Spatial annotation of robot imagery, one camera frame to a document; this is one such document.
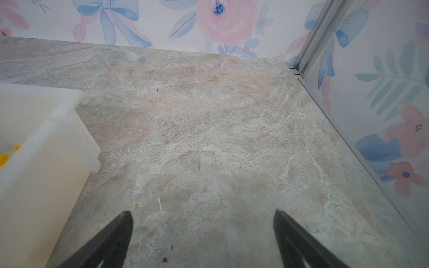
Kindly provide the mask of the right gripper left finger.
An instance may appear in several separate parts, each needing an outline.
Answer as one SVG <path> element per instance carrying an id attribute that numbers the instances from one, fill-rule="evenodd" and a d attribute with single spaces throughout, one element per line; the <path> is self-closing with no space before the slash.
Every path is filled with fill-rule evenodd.
<path id="1" fill-rule="evenodd" d="M 133 232 L 130 211 L 120 213 L 83 247 L 59 265 L 60 268 L 121 268 Z"/>

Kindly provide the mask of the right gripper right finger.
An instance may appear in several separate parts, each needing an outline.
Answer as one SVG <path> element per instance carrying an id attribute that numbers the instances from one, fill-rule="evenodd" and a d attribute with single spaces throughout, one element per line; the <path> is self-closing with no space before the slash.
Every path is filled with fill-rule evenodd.
<path id="1" fill-rule="evenodd" d="M 276 210 L 273 229 L 285 268 L 347 267 L 286 212 Z"/>

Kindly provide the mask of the yellow long lego brick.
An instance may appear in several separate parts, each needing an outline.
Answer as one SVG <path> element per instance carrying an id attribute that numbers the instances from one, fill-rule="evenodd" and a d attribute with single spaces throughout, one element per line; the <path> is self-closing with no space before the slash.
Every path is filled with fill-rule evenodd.
<path id="1" fill-rule="evenodd" d="M 21 146 L 22 146 L 22 144 L 14 146 L 13 147 L 13 154 L 15 154 Z M 9 155 L 9 154 L 2 154 L 0 156 L 0 169 L 3 168 L 3 166 L 10 160 L 10 158 L 11 158 L 11 155 Z"/>

